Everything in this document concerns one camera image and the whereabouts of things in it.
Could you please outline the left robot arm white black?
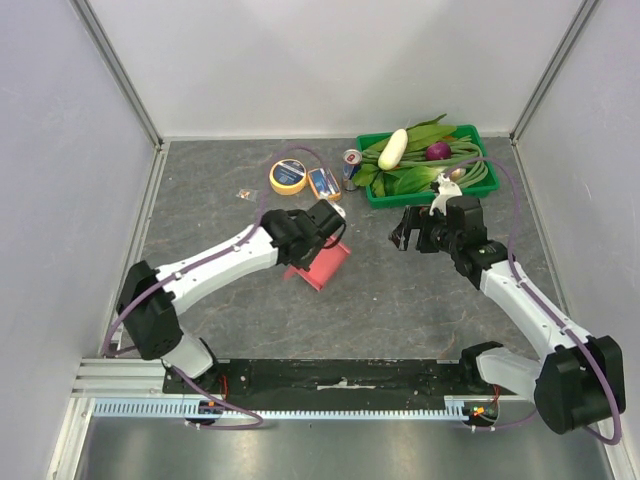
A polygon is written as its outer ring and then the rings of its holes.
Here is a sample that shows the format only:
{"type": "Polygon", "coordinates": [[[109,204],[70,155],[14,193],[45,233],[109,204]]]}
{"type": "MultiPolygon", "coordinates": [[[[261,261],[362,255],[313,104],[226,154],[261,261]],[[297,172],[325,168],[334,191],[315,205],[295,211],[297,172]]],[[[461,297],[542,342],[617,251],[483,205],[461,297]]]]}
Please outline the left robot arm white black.
{"type": "Polygon", "coordinates": [[[346,214],[319,200],[307,210],[269,210],[229,240],[185,260],[131,266],[117,301],[122,324],[143,360],[162,360],[184,373],[198,393],[219,382],[214,354],[181,326],[179,317],[218,289],[277,265],[308,271],[323,251],[338,245],[346,214]]]}

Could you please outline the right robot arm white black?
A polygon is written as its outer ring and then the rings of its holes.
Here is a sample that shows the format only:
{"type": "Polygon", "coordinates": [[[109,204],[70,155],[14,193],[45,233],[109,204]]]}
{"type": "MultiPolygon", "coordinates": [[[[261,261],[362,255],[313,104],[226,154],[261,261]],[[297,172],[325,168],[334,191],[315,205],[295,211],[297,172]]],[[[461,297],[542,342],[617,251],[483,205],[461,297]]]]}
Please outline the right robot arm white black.
{"type": "Polygon", "coordinates": [[[504,244],[489,239],[480,201],[462,195],[409,206],[390,235],[406,250],[413,233],[421,253],[446,253],[458,273],[498,305],[534,348],[530,360],[496,342],[464,350],[458,381],[477,394],[503,387],[535,406],[555,433],[609,419],[621,438],[626,409],[623,355],[610,336],[595,337],[569,319],[529,279],[504,244]]]}

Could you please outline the small clear plastic bag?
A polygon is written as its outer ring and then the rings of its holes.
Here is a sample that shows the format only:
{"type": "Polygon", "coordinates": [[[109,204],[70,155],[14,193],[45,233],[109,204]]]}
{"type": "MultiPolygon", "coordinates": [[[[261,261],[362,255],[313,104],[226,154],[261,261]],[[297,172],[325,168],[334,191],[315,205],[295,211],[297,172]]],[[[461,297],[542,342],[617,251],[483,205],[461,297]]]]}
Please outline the small clear plastic bag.
{"type": "Polygon", "coordinates": [[[243,200],[255,202],[258,197],[259,192],[253,189],[240,189],[237,197],[243,200]]]}

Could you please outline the pink cardboard box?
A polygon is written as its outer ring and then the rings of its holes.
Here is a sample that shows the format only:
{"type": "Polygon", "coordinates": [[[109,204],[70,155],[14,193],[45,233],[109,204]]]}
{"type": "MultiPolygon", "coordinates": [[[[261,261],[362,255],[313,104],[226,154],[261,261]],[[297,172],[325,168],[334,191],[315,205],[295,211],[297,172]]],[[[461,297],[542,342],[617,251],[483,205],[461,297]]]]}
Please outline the pink cardboard box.
{"type": "Polygon", "coordinates": [[[321,291],[350,255],[351,249],[335,236],[331,236],[311,263],[309,270],[290,266],[285,271],[283,279],[289,280],[299,276],[313,289],[321,291]]]}

